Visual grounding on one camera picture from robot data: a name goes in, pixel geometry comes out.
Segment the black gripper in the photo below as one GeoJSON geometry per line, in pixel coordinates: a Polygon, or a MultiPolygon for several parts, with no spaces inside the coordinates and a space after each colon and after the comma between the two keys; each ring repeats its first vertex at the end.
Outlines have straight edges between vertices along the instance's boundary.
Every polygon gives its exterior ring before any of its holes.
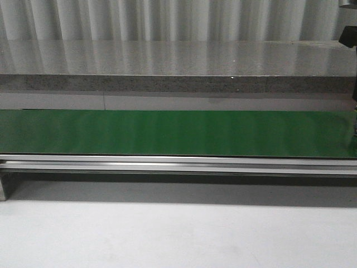
{"type": "Polygon", "coordinates": [[[355,47],[357,45],[357,27],[345,26],[340,35],[339,43],[348,48],[355,47]]]}

